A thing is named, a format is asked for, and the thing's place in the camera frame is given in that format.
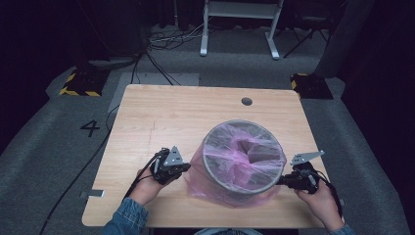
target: wooden table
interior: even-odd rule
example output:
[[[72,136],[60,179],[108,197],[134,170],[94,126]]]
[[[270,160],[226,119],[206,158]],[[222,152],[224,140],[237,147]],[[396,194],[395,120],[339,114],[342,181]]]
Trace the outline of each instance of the wooden table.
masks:
[[[249,97],[250,106],[241,100]],[[103,226],[112,217],[136,172],[161,147],[177,146],[188,163],[216,125],[230,119],[253,121],[280,142],[287,160],[294,154],[317,151],[302,109],[292,90],[196,86],[128,85],[93,189],[105,196],[89,197],[82,221]],[[326,173],[321,158],[311,161]],[[284,174],[292,170],[286,164]],[[146,206],[148,227],[322,227],[293,189],[282,186],[263,206],[230,209],[187,194],[183,177],[172,182]]]

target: table leg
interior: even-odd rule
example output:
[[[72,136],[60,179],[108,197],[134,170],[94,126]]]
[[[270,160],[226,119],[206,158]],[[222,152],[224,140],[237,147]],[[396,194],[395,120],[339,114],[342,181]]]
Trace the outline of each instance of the table leg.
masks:
[[[283,4],[284,4],[284,0],[278,1],[277,8],[275,10],[275,16],[274,16],[274,19],[272,20],[271,31],[265,32],[266,41],[268,42],[268,47],[269,47],[269,50],[271,51],[271,55],[274,60],[280,59],[280,55],[278,54],[273,37],[275,33],[275,28],[277,27],[278,19],[280,18]]]
[[[201,56],[208,54],[208,0],[205,0],[204,32],[202,34]]]

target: number 4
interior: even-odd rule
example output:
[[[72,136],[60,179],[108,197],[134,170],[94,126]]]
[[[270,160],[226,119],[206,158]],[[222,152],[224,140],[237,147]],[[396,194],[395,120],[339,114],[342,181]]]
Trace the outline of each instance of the number 4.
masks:
[[[91,137],[92,136],[92,133],[94,132],[94,130],[100,129],[100,127],[95,127],[96,125],[97,125],[97,121],[93,119],[93,120],[89,121],[88,123],[82,125],[80,127],[80,129],[87,129],[87,130],[89,130],[88,137]]]

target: pink plastic bag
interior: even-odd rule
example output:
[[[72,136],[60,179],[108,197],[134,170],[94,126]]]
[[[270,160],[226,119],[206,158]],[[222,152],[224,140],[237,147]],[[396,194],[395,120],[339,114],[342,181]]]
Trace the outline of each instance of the pink plastic bag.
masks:
[[[234,208],[259,206],[274,197],[287,162],[275,137],[246,120],[216,126],[184,174],[189,194]]]

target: white stand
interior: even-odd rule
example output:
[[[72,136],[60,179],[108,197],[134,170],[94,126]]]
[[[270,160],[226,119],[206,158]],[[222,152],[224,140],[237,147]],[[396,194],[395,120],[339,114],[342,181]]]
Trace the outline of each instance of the white stand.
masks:
[[[215,2],[205,0],[204,12],[204,32],[202,35],[201,56],[208,54],[208,17],[234,17],[234,18],[257,18],[272,19],[271,31],[265,32],[266,41],[272,58],[278,60],[278,54],[273,36],[284,0],[279,0],[278,4],[257,4],[257,3],[238,3],[238,2]]]

